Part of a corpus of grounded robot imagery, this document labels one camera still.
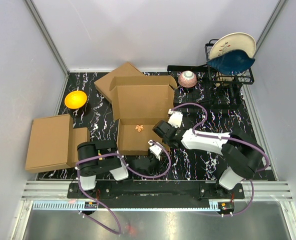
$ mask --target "pink bowl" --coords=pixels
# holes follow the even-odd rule
[[[192,88],[197,84],[197,76],[191,71],[184,71],[180,74],[178,83],[184,88]]]

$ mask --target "small orange object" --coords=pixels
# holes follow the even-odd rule
[[[135,130],[137,130],[138,133],[141,132],[142,130],[144,130],[143,125],[136,125]]]

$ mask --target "yellow bowl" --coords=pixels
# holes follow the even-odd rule
[[[72,91],[64,99],[64,104],[70,109],[79,109],[87,102],[87,99],[84,91]]]

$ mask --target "white wall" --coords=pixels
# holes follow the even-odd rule
[[[33,0],[70,70],[204,64],[204,45],[257,39],[277,0]]]
[[[252,68],[250,87],[281,180],[296,205],[296,0],[288,1]]]
[[[0,0],[0,240],[26,180],[33,118],[54,113],[64,75],[23,0]]]

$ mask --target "cardboard box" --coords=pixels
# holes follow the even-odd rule
[[[112,72],[104,75],[102,78],[94,82],[96,89],[101,93],[109,103],[112,104],[110,94],[110,84],[114,77],[132,77],[132,76],[144,76],[139,70],[137,70],[131,63],[126,62]]]
[[[78,159],[75,145],[89,138],[87,128],[73,129],[69,114],[34,119],[26,171],[41,173],[73,167]]]
[[[79,144],[89,142],[90,141],[90,131],[87,127],[75,128],[72,130],[72,164],[71,167],[76,166],[76,162],[78,162],[78,150],[77,146]]]
[[[171,76],[113,78],[113,118],[119,120],[117,146],[122,155],[147,155],[149,140],[162,143],[152,129],[160,120],[168,120],[174,89],[177,83]],[[144,130],[137,132],[136,125],[143,125]]]

